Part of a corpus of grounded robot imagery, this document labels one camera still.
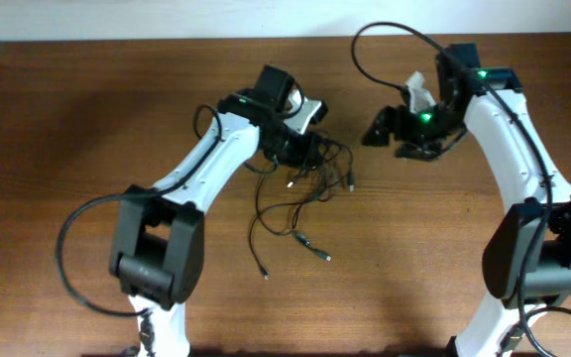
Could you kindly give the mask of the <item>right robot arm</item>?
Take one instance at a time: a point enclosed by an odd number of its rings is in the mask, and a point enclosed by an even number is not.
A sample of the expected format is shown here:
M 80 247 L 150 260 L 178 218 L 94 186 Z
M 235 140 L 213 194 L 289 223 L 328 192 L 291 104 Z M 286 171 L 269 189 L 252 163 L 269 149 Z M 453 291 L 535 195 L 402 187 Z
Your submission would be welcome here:
M 450 356 L 509 356 L 532 325 L 562 313 L 571 296 L 571 184 L 559 172 L 528 116 L 521 84 L 508 67 L 484 67 L 472 44 L 436 56 L 439 95 L 420 73 L 403 86 L 363 137 L 369 147 L 397 142 L 400 158 L 432 162 L 460 140 L 479 143 L 505 215 L 482 257 L 486 294 L 470 324 L 453 336 Z

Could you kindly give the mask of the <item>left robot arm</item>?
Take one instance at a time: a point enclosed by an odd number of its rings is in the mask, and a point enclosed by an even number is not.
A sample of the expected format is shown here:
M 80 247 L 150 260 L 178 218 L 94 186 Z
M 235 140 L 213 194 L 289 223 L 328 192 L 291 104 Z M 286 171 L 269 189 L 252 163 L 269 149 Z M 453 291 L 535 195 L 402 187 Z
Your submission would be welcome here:
M 266 65 L 253 87 L 228 94 L 211 112 L 187 157 L 151 188 L 130 186 L 119 204 L 109 272 L 137 314 L 140 356 L 188 354 L 185 303 L 203 268 L 209 207 L 258 151 L 281 166 L 312 163 L 307 128 L 327 106 Z

